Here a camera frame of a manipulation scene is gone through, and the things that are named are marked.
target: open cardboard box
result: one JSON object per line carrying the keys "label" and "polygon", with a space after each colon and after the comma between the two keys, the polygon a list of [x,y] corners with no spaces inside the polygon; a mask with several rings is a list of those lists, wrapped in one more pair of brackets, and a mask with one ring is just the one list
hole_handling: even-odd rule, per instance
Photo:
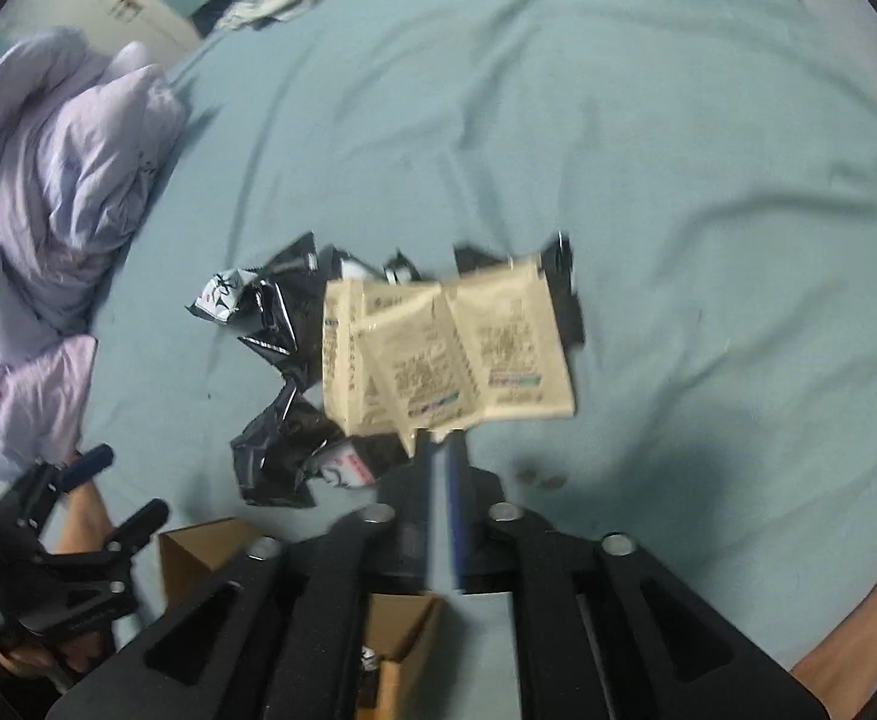
{"label": "open cardboard box", "polygon": [[[185,600],[201,581],[259,536],[258,528],[235,517],[160,533],[158,555],[168,605]],[[358,709],[357,720],[403,720],[411,690],[435,642],[441,607],[442,599],[436,595],[371,597],[364,643],[382,659],[378,699],[374,709]]]}

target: bed sheet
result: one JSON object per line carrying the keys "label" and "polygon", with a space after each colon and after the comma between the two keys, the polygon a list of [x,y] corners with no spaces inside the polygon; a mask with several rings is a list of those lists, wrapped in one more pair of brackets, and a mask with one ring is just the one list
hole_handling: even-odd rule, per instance
{"label": "bed sheet", "polygon": [[829,45],[795,0],[325,0],[212,37],[94,325],[115,515],[305,538],[370,495],[241,503],[228,441],[281,382],[185,310],[213,272],[309,229],[439,274],[563,229],[577,415],[481,425],[473,463],[559,528],[634,533],[791,665],[877,580],[877,101]]}

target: cardboard box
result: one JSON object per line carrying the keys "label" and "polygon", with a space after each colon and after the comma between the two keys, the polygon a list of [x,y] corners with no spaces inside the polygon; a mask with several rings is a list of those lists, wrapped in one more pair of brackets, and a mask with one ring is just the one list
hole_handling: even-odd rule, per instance
{"label": "cardboard box", "polygon": [[159,533],[161,581],[168,605],[185,600],[200,581],[259,536],[258,528],[235,517]]}
{"label": "cardboard box", "polygon": [[[233,517],[159,533],[168,605],[187,599],[200,581],[259,536],[262,532],[254,525]],[[435,642],[442,605],[436,595],[371,597],[364,643],[382,659],[378,697],[374,709],[358,709],[357,720],[403,720],[411,690]]]}

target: lavender blanket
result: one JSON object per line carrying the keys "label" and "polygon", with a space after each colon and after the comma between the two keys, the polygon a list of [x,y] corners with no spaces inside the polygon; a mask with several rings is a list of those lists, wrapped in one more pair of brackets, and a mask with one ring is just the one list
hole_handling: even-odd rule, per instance
{"label": "lavender blanket", "polygon": [[0,60],[0,478],[75,449],[94,291],[142,220],[185,110],[139,44],[58,30]]}

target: metal screw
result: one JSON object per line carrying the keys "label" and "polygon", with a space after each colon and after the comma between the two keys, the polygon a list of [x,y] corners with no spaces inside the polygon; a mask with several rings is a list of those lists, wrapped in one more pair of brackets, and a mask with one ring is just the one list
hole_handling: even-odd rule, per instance
{"label": "metal screw", "polygon": [[361,511],[361,518],[365,522],[391,522],[395,517],[395,509],[387,503],[373,503]]}
{"label": "metal screw", "polygon": [[508,503],[507,501],[494,504],[488,509],[488,517],[491,517],[495,522],[514,522],[516,519],[521,519],[524,515],[525,512],[515,506],[515,504]]}
{"label": "metal screw", "polygon": [[631,555],[637,548],[637,545],[631,536],[626,536],[624,533],[613,533],[611,536],[605,536],[601,540],[601,547],[609,555],[624,557],[625,555]]}
{"label": "metal screw", "polygon": [[282,546],[276,539],[262,536],[248,547],[246,554],[248,557],[254,557],[255,560],[271,560],[272,557],[277,557],[281,550]]}

